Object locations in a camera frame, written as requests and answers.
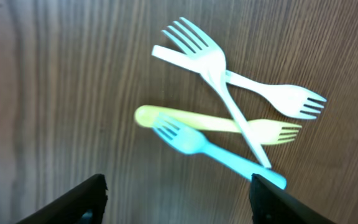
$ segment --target yellow plastic fork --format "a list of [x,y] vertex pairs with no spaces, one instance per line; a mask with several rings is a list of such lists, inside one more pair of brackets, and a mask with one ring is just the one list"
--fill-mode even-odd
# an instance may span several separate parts
[[[151,128],[156,117],[163,113],[192,128],[205,131],[226,131],[241,133],[236,123],[231,119],[218,118],[205,114],[176,110],[161,106],[143,105],[136,109],[135,120],[145,128]],[[275,145],[295,140],[302,126],[270,119],[256,119],[249,121],[259,143],[263,145]]]

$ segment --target white plastic fork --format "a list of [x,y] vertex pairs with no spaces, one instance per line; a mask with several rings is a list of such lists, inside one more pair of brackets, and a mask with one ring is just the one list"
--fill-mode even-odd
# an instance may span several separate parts
[[230,114],[240,127],[241,133],[249,145],[250,149],[254,153],[258,161],[266,168],[271,168],[272,165],[260,145],[260,143],[254,137],[254,134],[247,123],[247,120],[242,115],[240,109],[237,107],[234,100],[231,98],[226,86],[226,58],[222,49],[205,34],[200,28],[194,25],[192,22],[181,17],[180,18],[190,29],[187,29],[184,25],[178,21],[173,22],[181,31],[168,26],[172,34],[167,30],[162,32],[174,42],[182,51],[194,61],[198,66],[198,72],[204,78],[204,80],[218,93],[222,98]]
[[[195,61],[193,61],[187,55],[175,50],[155,45],[152,51],[152,55],[193,72],[200,72]],[[300,86],[267,85],[255,82],[229,70],[226,70],[226,82],[262,95],[274,106],[274,108],[276,108],[276,110],[290,118],[316,119],[316,116],[306,114],[304,112],[319,114],[320,110],[310,108],[309,106],[321,109],[323,109],[324,106],[311,101],[310,99],[322,102],[327,101],[317,93]]]

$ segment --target wood grain surface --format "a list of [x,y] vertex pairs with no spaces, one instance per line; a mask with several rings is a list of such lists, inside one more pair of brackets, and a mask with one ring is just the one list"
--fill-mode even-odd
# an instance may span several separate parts
[[[150,56],[180,16],[225,51],[227,68],[328,99],[289,119],[229,87],[246,118],[301,124],[264,149],[286,191],[337,223],[358,223],[358,1],[0,0],[0,223],[34,213],[95,173],[105,223],[252,223],[250,183],[138,127],[141,105],[229,117],[199,75]],[[255,160],[239,134],[215,144]]]

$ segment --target fork handle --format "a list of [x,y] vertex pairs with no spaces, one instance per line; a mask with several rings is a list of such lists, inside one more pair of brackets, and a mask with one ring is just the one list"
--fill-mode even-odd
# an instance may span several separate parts
[[248,89],[262,96],[265,92],[266,84],[253,81],[229,70],[226,70],[226,82],[234,86]]
[[252,180],[252,174],[260,174],[281,189],[284,189],[287,185],[287,180],[285,180],[282,175],[224,150],[210,142],[204,146],[203,153],[216,159],[250,181]]
[[234,102],[233,98],[231,97],[229,90],[227,90],[226,82],[222,82],[220,91],[217,91],[217,93],[222,98],[233,119],[236,121],[239,129],[241,130],[242,136],[251,148],[251,151],[254,153],[255,157],[258,159],[262,166],[271,168],[272,165],[264,149],[257,141],[257,138],[254,136],[254,133],[252,132],[246,118],[241,113],[240,109],[236,105],[236,102]]

